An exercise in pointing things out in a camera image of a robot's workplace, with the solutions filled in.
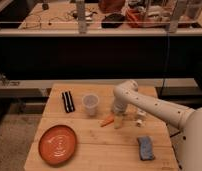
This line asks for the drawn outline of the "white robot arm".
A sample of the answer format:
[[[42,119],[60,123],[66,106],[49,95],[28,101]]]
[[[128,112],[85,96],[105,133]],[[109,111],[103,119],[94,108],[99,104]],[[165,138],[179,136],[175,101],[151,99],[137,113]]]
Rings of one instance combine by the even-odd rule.
[[[138,92],[138,84],[127,80],[113,89],[112,111],[122,115],[134,105],[182,132],[179,164],[181,171],[202,171],[202,107],[193,109]]]

